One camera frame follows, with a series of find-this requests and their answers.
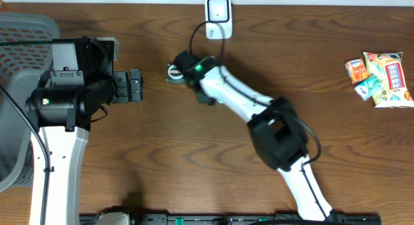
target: green light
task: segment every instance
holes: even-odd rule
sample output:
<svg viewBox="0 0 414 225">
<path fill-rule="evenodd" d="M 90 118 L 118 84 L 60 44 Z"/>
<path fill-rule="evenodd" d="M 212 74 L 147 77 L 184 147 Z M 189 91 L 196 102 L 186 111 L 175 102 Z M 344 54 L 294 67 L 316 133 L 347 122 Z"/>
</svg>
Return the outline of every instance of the green light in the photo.
<svg viewBox="0 0 414 225">
<path fill-rule="evenodd" d="M 202 66 L 201 65 L 197 65 L 197 66 L 195 66 L 195 70 L 196 71 L 200 71 L 202 69 Z"/>
</svg>

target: snack bag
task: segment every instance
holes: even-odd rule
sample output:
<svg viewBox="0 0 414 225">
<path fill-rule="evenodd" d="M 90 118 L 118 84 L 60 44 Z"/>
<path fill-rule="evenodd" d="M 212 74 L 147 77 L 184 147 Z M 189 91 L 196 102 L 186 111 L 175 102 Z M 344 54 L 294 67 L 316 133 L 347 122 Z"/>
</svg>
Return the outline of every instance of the snack bag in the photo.
<svg viewBox="0 0 414 225">
<path fill-rule="evenodd" d="M 402 52 L 392 54 L 372 54 L 364 52 L 368 73 L 384 82 L 384 88 L 373 95 L 375 109 L 414 108 L 404 79 L 401 60 Z"/>
<path fill-rule="evenodd" d="M 368 100 L 373 94 L 384 88 L 384 83 L 377 76 L 372 75 L 364 82 L 354 88 L 355 92 L 362 97 L 364 101 Z"/>
<path fill-rule="evenodd" d="M 358 83 L 368 78 L 368 71 L 362 59 L 348 61 L 345 64 L 345 68 L 348 71 L 352 83 Z"/>
</svg>

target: wood grain surface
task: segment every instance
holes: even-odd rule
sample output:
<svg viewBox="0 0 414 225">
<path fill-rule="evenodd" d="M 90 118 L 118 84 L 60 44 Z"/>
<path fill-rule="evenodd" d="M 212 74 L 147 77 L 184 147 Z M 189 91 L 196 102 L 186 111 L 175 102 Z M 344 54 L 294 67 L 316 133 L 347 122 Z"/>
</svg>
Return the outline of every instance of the wood grain surface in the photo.
<svg viewBox="0 0 414 225">
<path fill-rule="evenodd" d="M 144 101 L 110 106 L 109 116 L 92 126 L 82 213 L 114 205 L 170 213 L 296 211 L 240 118 L 166 83 L 166 63 L 188 48 L 203 6 L 7 3 L 2 10 L 50 16 L 62 37 L 115 37 L 116 70 L 138 68 L 144 76 Z M 378 213 L 384 224 L 413 224 L 413 111 L 374 110 L 372 100 L 354 92 L 344 63 L 362 51 L 404 51 L 414 93 L 414 8 L 236 5 L 233 16 L 224 64 L 255 90 L 286 96 L 317 132 L 323 153 L 312 168 L 332 207 Z M 202 28 L 194 50 L 217 55 L 219 44 Z M 314 155 L 315 145 L 308 147 Z M 30 188 L 1 193 L 0 224 L 28 224 L 30 198 Z"/>
</svg>

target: black cable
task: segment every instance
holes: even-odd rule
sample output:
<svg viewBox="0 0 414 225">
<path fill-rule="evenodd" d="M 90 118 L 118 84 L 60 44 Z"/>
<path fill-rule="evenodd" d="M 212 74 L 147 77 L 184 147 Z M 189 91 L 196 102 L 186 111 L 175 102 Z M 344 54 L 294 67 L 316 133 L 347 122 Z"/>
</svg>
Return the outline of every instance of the black cable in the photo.
<svg viewBox="0 0 414 225">
<path fill-rule="evenodd" d="M 233 90 L 235 90 L 239 94 L 243 95 L 245 98 L 248 98 L 252 102 L 254 102 L 254 103 L 258 104 L 258 105 L 262 105 L 263 107 L 268 107 L 269 108 L 270 107 L 270 102 L 269 102 L 269 104 L 267 104 L 267 103 L 264 103 L 264 102 L 257 101 L 255 98 L 247 95 L 246 93 L 244 93 L 243 91 L 239 90 L 237 87 L 235 87 L 234 85 L 232 85 L 227 80 L 227 77 L 223 74 L 223 71 L 222 71 L 221 67 L 223 65 L 223 56 L 224 56 L 224 30 L 223 30 L 222 26 L 220 24 L 218 24 L 218 22 L 214 22 L 214 21 L 204 21 L 200 25 L 198 25 L 197 28 L 195 28 L 195 30 L 194 30 L 193 34 L 191 35 L 191 38 L 190 38 L 190 54 L 192 54 L 192 43 L 193 43 L 193 38 L 194 38 L 194 35 L 195 35 L 196 31 L 198 31 L 198 29 L 200 27 L 202 27 L 203 25 L 205 25 L 207 23 L 216 23 L 217 26 L 220 28 L 221 35 L 223 37 L 222 38 L 222 45 L 221 45 L 221 52 L 220 52 L 220 60 L 218 62 L 218 65 L 219 65 L 219 74 L 220 74 L 221 78 L 223 79 L 224 83 L 226 83 L 228 86 L 230 86 L 231 88 L 233 88 Z M 321 156 L 321 150 L 322 150 L 322 148 L 321 148 L 321 143 L 319 141 L 319 138 L 316 136 L 315 132 L 308 125 L 306 125 L 304 122 L 302 122 L 299 118 L 297 118 L 295 116 L 292 116 L 290 114 L 287 114 L 285 112 L 278 111 L 275 108 L 274 108 L 274 112 L 279 113 L 282 116 L 287 116 L 290 119 L 292 119 L 293 121 L 295 121 L 296 123 L 298 123 L 299 125 L 301 125 L 304 129 L 306 129 L 308 131 L 308 133 L 312 136 L 312 138 L 316 142 L 316 145 L 318 147 L 318 152 L 316 153 L 316 156 L 314 158 L 311 158 L 310 160 L 308 160 L 308 161 L 306 161 L 306 162 L 304 162 L 304 163 L 301 164 L 301 172 L 303 173 L 303 176 L 305 177 L 305 180 L 306 180 L 306 182 L 307 182 L 307 184 L 309 186 L 309 189 L 312 192 L 312 195 L 313 195 L 313 197 L 315 199 L 315 203 L 318 205 L 319 209 L 321 210 L 323 216 L 326 219 L 327 218 L 327 215 L 325 214 L 325 212 L 324 212 L 321 204 L 319 203 L 318 198 L 316 197 L 316 194 L 315 194 L 315 192 L 314 192 L 314 190 L 313 190 L 313 188 L 311 186 L 311 183 L 309 182 L 309 179 L 308 179 L 308 177 L 306 175 L 305 168 L 304 168 L 305 165 L 317 161 L 317 159 L 319 159 L 319 157 Z"/>
<path fill-rule="evenodd" d="M 261 222 L 254 222 L 249 225 L 278 225 L 278 224 L 291 224 L 291 225 L 349 225 L 345 223 L 337 222 L 324 222 L 324 221 L 313 221 L 313 220 L 267 220 Z"/>
<path fill-rule="evenodd" d="M 46 45 L 52 44 L 52 41 L 11 41 L 0 43 L 0 47 L 11 46 L 11 45 Z"/>
<path fill-rule="evenodd" d="M 97 118 L 97 119 L 94 119 L 94 120 L 91 120 L 91 122 L 97 122 L 97 121 L 99 121 L 99 120 L 101 120 L 102 118 L 105 118 L 106 116 L 108 116 L 108 110 L 103 106 L 103 105 L 99 105 L 99 107 L 98 107 L 99 109 L 101 109 L 104 113 L 105 113 L 105 115 L 103 115 L 102 117 L 100 117 L 100 118 Z"/>
<path fill-rule="evenodd" d="M 38 140 L 40 148 L 43 152 L 43 156 L 45 158 L 45 182 L 43 185 L 43 198 L 41 203 L 41 215 L 40 215 L 40 224 L 44 225 L 46 221 L 46 205 L 47 205 L 47 194 L 49 191 L 49 176 L 50 176 L 50 156 L 49 152 L 46 149 L 45 143 L 43 143 L 43 140 L 40 138 L 39 133 L 36 131 L 36 128 L 34 127 L 33 123 L 30 121 L 30 119 L 27 117 L 25 112 L 20 108 L 20 106 L 17 104 L 17 102 L 9 95 L 9 93 L 6 91 L 3 86 L 0 85 L 0 91 L 3 93 L 3 95 L 6 97 L 6 99 L 10 102 L 12 107 L 19 113 L 19 115 L 22 117 L 22 119 L 26 122 L 27 126 L 30 128 L 30 130 L 33 132 L 33 135 L 36 137 L 36 140 Z"/>
</svg>

